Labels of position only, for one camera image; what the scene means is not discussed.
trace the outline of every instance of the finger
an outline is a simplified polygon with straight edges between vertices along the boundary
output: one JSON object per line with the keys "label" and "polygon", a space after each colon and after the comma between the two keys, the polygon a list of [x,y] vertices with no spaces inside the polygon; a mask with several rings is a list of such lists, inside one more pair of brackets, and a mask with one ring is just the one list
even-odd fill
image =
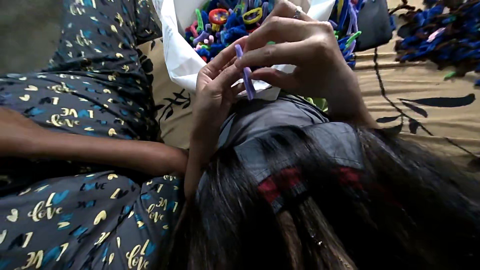
{"label": "finger", "polygon": [[299,83],[293,74],[285,73],[274,68],[261,68],[250,74],[252,80],[261,80],[285,90],[297,89]]}
{"label": "finger", "polygon": [[243,52],[261,48],[269,41],[283,43],[306,39],[309,36],[307,25],[307,22],[292,18],[272,17],[248,36]]}
{"label": "finger", "polygon": [[212,82],[212,87],[215,89],[230,89],[232,84],[241,78],[242,69],[231,65],[224,69]]}
{"label": "finger", "polygon": [[246,36],[239,38],[230,46],[221,50],[220,53],[217,54],[217,56],[215,56],[205,67],[210,72],[217,72],[219,70],[222,70],[222,68],[227,65],[233,57],[237,55],[235,52],[235,44],[240,44],[240,46],[244,47],[246,38]]}
{"label": "finger", "polygon": [[223,68],[218,71],[218,73],[220,74],[220,72],[222,72],[224,69],[226,69],[226,68],[228,68],[229,66],[233,65],[233,63],[235,63],[236,60],[237,60],[237,57],[235,56],[234,58],[232,58],[232,60],[230,60],[230,62],[228,62],[226,65],[224,65]]}
{"label": "finger", "polygon": [[231,92],[232,92],[233,96],[236,96],[236,95],[240,94],[244,90],[245,90],[245,84],[243,84],[243,83],[239,83],[237,85],[234,85],[231,88]]}
{"label": "finger", "polygon": [[[267,16],[264,22],[268,21],[273,16],[293,18],[293,16],[295,16],[296,10],[297,10],[297,6],[292,2],[287,0],[277,0],[272,12]],[[300,12],[300,14],[298,15],[298,19],[306,22],[315,21],[314,19],[307,16],[305,12]]]}
{"label": "finger", "polygon": [[312,55],[314,55],[312,48],[303,42],[280,43],[248,51],[235,61],[235,65],[239,68],[280,64],[301,65]]}

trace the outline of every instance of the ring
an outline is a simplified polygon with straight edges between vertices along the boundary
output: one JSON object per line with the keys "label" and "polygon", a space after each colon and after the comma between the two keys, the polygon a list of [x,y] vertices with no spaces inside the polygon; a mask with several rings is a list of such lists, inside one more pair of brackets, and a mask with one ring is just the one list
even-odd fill
{"label": "ring", "polygon": [[293,18],[294,19],[299,19],[299,16],[300,16],[301,12],[302,12],[301,6],[297,6],[297,9],[295,10],[295,15],[293,15]]}

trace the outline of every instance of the gray shirt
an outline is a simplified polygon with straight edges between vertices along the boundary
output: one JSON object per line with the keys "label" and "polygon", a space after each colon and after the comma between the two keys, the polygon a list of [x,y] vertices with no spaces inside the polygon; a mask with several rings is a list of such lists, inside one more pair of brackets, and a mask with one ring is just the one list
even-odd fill
{"label": "gray shirt", "polygon": [[[239,160],[258,184],[271,175],[258,140],[268,136],[271,128],[283,125],[300,127],[313,138],[337,164],[362,169],[360,143],[353,128],[340,122],[329,122],[328,117],[307,101],[291,95],[281,95],[275,101],[242,101],[225,120],[219,138],[219,147],[234,147]],[[293,165],[294,160],[281,161],[281,167]],[[204,174],[199,190],[206,180]],[[273,205],[277,212],[281,201]]]}

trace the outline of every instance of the lap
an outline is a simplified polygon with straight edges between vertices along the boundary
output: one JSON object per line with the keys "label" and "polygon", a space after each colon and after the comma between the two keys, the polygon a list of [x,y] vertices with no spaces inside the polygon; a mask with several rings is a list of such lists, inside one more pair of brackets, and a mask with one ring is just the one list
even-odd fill
{"label": "lap", "polygon": [[179,179],[114,171],[48,179],[0,199],[6,269],[153,269],[181,212]]}
{"label": "lap", "polygon": [[73,134],[155,139],[149,98],[132,86],[75,73],[0,76],[0,106],[45,128]]}
{"label": "lap", "polygon": [[46,72],[88,71],[116,77],[118,83],[149,82],[136,46],[161,30],[146,0],[63,0],[64,19],[57,51]]}

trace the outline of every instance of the purple pipe cleaner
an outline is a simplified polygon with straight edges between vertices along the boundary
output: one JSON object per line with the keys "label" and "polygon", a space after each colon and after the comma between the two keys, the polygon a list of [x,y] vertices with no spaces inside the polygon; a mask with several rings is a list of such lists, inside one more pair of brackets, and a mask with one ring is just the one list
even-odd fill
{"label": "purple pipe cleaner", "polygon": [[[240,59],[243,56],[243,51],[239,44],[235,45],[235,52],[237,53],[237,58]],[[250,73],[252,70],[249,67],[243,68],[243,83],[245,84],[245,90],[247,90],[248,100],[252,100],[255,97],[255,88],[253,87],[252,80],[250,79]]]}
{"label": "purple pipe cleaner", "polygon": [[356,33],[359,30],[359,26],[357,24],[358,11],[355,10],[351,1],[348,1],[348,13],[350,15],[350,23],[348,24],[347,35],[350,35],[352,34],[352,28],[353,33]]}

